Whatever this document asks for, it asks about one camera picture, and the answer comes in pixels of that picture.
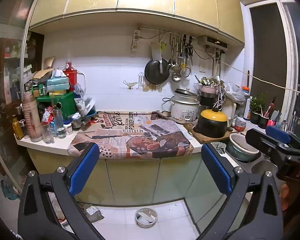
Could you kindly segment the right hand orange glove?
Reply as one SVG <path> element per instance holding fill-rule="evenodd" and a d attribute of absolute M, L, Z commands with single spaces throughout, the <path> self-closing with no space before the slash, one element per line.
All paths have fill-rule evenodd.
<path fill-rule="evenodd" d="M 286 182 L 280 190 L 285 234 L 300 226 L 300 184 Z"/>

